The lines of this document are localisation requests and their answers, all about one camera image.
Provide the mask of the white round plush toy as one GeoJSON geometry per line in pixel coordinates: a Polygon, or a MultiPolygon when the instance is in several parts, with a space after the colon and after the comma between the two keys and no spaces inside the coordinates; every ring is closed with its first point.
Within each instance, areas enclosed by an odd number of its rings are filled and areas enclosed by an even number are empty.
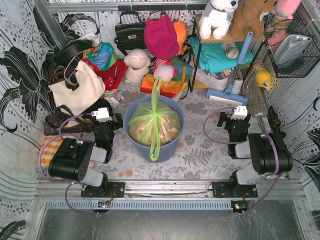
{"type": "Polygon", "coordinates": [[[143,49],[133,49],[124,58],[124,63],[127,65],[125,72],[125,82],[140,84],[143,77],[149,72],[151,59],[143,49]]]}

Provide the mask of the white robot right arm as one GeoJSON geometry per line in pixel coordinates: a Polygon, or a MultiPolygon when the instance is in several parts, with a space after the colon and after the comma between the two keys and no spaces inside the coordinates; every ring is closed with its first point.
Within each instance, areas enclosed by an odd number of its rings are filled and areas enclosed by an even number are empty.
{"type": "Polygon", "coordinates": [[[236,119],[234,115],[221,112],[218,127],[225,123],[229,140],[228,155],[232,159],[250,159],[250,163],[235,170],[228,181],[212,184],[216,198],[256,198],[256,181],[278,177],[293,168],[292,156],[279,132],[249,133],[250,114],[236,119]]]}

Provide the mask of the metal mop pole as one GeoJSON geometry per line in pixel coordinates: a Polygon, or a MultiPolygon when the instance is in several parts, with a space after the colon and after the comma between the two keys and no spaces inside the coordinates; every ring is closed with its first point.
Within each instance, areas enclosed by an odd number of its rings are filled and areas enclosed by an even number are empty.
{"type": "Polygon", "coordinates": [[[255,116],[258,118],[262,132],[269,133],[270,128],[267,123],[267,105],[263,96],[261,89],[257,86],[255,87],[255,116]]]}

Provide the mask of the magenta cloth bag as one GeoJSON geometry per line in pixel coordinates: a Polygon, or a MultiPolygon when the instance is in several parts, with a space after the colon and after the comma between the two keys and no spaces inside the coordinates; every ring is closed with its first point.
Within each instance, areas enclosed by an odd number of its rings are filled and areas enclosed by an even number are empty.
{"type": "Polygon", "coordinates": [[[170,60],[179,52],[177,34],[166,13],[158,20],[147,19],[143,37],[148,51],[156,58],[170,60]]]}

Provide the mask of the black round hat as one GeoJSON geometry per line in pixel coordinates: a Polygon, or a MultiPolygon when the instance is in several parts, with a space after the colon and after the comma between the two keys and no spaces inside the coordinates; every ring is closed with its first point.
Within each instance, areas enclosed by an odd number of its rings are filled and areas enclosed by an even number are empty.
{"type": "Polygon", "coordinates": [[[93,47],[93,41],[80,39],[70,42],[61,50],[54,50],[54,61],[58,66],[66,67],[72,58],[82,51],[93,47]]]}

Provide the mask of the brown plush dog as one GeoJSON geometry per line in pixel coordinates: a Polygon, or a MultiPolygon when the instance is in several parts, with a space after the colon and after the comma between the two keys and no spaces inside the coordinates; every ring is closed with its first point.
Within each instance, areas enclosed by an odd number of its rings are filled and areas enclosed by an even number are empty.
{"type": "Polygon", "coordinates": [[[268,14],[277,3],[277,0],[244,0],[239,3],[230,26],[231,37],[239,40],[243,31],[248,29],[253,33],[254,40],[263,40],[264,23],[260,16],[268,14]]]}

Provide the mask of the silver pouch in basket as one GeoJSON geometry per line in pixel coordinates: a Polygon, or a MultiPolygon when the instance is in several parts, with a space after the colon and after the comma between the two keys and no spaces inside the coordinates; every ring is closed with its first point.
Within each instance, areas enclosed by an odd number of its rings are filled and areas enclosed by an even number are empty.
{"type": "Polygon", "coordinates": [[[275,63],[281,65],[295,60],[303,53],[311,41],[312,38],[309,36],[300,34],[289,35],[282,41],[281,45],[273,54],[275,63]]]}

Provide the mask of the rainbow striped bag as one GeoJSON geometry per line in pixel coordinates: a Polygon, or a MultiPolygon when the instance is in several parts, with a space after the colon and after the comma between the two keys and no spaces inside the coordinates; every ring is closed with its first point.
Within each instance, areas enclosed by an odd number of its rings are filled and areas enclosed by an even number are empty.
{"type": "MultiPolygon", "coordinates": [[[[174,97],[182,92],[188,85],[194,67],[174,57],[169,62],[173,63],[173,67],[177,70],[177,75],[174,76],[169,82],[162,82],[160,87],[160,94],[169,98],[174,97]]],[[[156,78],[154,78],[154,68],[151,72],[145,75],[142,79],[140,91],[143,93],[151,94],[156,78]]]]}

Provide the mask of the beige chenille mop head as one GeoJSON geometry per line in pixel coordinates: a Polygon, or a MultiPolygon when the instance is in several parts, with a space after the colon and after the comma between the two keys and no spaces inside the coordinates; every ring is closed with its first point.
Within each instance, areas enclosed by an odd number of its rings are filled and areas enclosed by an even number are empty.
{"type": "Polygon", "coordinates": [[[247,109],[252,117],[266,117],[268,113],[267,105],[263,97],[261,88],[256,82],[252,82],[246,92],[248,97],[247,109]]]}

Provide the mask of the orange plush toy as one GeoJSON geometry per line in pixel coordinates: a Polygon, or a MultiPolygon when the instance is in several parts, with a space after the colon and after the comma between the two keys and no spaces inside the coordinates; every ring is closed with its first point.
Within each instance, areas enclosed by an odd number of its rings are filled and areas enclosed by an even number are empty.
{"type": "Polygon", "coordinates": [[[184,46],[184,42],[187,39],[187,27],[186,24],[182,21],[176,21],[173,23],[174,30],[177,36],[177,43],[179,46],[178,55],[184,54],[186,50],[186,46],[184,46]]]}

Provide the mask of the pink faced plush doll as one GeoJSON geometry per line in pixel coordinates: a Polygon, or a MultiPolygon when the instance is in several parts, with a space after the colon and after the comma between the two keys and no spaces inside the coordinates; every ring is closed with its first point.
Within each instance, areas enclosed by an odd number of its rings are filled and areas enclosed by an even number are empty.
{"type": "Polygon", "coordinates": [[[162,78],[163,82],[167,83],[178,74],[171,61],[157,58],[154,61],[153,76],[154,78],[162,78]]]}

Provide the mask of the yellow plush duck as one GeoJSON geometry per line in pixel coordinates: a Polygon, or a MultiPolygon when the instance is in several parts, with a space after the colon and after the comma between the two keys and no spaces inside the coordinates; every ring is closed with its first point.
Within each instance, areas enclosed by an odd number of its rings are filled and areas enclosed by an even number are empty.
{"type": "Polygon", "coordinates": [[[256,82],[260,88],[264,88],[267,91],[271,89],[272,86],[272,76],[270,72],[265,68],[265,65],[263,62],[256,61],[253,66],[252,70],[255,75],[256,82]]]}

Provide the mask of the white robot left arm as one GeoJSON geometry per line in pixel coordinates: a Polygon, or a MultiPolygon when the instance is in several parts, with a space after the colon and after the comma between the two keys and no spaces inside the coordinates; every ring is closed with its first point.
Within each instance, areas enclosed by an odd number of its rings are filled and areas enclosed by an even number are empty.
{"type": "Polygon", "coordinates": [[[114,116],[115,119],[95,127],[95,142],[66,137],[49,163],[49,175],[80,183],[83,198],[122,198],[124,182],[110,182],[105,173],[89,166],[90,163],[107,164],[111,160],[114,131],[123,126],[121,115],[115,113],[114,116]]]}

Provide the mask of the orange checkered cloth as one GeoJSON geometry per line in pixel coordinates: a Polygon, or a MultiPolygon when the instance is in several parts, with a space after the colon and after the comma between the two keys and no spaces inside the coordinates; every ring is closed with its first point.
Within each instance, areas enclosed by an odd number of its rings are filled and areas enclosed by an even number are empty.
{"type": "MultiPolygon", "coordinates": [[[[45,126],[45,130],[47,130],[49,133],[46,133],[43,136],[43,142],[41,147],[43,147],[48,141],[53,139],[54,137],[58,136],[59,134],[64,133],[67,129],[76,127],[79,123],[75,120],[72,119],[68,123],[65,123],[64,126],[62,127],[61,131],[59,132],[59,127],[58,128],[52,128],[47,124],[45,126]]],[[[41,155],[40,163],[43,171],[46,171],[49,167],[49,164],[54,157],[55,153],[57,152],[58,148],[62,144],[63,139],[61,137],[58,137],[54,139],[52,142],[50,142],[43,150],[43,153],[41,155]]]]}

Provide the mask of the pink plush toy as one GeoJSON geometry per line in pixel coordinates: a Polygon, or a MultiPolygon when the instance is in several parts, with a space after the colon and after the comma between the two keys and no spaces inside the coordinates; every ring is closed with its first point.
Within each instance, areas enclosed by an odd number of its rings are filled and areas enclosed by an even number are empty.
{"type": "Polygon", "coordinates": [[[298,9],[301,0],[278,0],[277,4],[271,11],[273,18],[270,25],[272,27],[283,29],[288,26],[294,18],[293,14],[298,9]]]}

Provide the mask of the white husky plush dog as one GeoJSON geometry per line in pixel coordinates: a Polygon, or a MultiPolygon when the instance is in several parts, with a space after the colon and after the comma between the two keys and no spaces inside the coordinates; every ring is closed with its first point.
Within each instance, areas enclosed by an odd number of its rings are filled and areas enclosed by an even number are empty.
{"type": "Polygon", "coordinates": [[[222,39],[228,32],[238,0],[210,0],[199,21],[201,39],[222,39]]]}

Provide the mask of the green plastic trash bag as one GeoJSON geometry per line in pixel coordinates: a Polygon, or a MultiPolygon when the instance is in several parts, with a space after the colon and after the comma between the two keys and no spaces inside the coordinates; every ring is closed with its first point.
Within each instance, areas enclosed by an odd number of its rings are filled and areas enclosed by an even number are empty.
{"type": "Polygon", "coordinates": [[[175,154],[185,126],[178,104],[160,95],[162,83],[157,77],[151,96],[131,105],[123,124],[140,156],[151,163],[164,162],[175,154]]]}

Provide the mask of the teal folded towel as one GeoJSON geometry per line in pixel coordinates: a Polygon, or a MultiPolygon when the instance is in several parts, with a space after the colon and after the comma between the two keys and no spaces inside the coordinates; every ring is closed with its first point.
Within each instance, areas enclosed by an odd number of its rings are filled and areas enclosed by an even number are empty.
{"type": "MultiPolygon", "coordinates": [[[[191,37],[188,42],[192,46],[195,56],[198,55],[199,40],[197,37],[191,37]]],[[[243,43],[235,43],[238,50],[241,51],[243,43]]],[[[247,50],[242,64],[250,64],[254,54],[247,50]]],[[[202,71],[215,74],[230,68],[236,67],[238,58],[228,58],[220,42],[202,44],[198,65],[202,71]]]]}

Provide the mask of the colourful striped bag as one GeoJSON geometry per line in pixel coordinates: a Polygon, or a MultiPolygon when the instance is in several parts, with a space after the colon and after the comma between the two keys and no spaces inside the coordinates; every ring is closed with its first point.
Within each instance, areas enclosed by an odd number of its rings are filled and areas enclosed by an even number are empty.
{"type": "Polygon", "coordinates": [[[82,60],[99,72],[110,69],[116,63],[117,56],[110,43],[100,42],[98,46],[85,50],[82,60]]]}

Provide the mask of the white sneaker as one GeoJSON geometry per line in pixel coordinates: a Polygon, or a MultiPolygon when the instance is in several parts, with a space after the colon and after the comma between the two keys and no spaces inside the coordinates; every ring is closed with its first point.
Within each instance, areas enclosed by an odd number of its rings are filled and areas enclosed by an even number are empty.
{"type": "Polygon", "coordinates": [[[208,75],[201,69],[197,69],[193,88],[196,90],[212,88],[219,91],[224,91],[227,87],[228,80],[228,76],[219,79],[214,76],[208,75]]]}

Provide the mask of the pink pencil case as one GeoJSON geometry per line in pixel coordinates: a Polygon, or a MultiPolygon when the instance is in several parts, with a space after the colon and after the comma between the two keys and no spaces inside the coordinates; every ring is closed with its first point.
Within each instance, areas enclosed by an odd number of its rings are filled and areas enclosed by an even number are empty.
{"type": "Polygon", "coordinates": [[[95,164],[94,161],[90,161],[89,164],[88,164],[88,167],[91,168],[91,169],[94,168],[95,166],[96,166],[96,164],[95,164]]]}

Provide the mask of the black leather handbag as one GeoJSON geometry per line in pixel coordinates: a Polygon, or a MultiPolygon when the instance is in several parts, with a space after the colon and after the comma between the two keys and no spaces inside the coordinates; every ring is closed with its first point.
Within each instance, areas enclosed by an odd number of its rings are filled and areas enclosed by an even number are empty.
{"type": "Polygon", "coordinates": [[[115,26],[116,38],[114,39],[114,42],[122,54],[126,56],[128,54],[126,51],[134,49],[147,49],[144,40],[145,27],[146,23],[140,19],[138,12],[123,11],[120,14],[119,24],[115,26]],[[138,22],[123,24],[122,16],[124,15],[136,15],[138,22]]]}

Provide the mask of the small wooden shelf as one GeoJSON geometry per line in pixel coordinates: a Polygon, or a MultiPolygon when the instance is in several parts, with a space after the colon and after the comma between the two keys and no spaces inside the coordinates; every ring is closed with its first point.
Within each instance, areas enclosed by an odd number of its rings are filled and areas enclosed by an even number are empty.
{"type": "Polygon", "coordinates": [[[241,50],[249,28],[240,32],[240,37],[231,36],[231,22],[226,13],[213,12],[210,14],[197,14],[195,16],[198,35],[192,36],[189,43],[194,55],[197,57],[198,68],[204,72],[216,74],[236,67],[238,58],[229,58],[223,50],[223,43],[235,43],[241,50]]]}

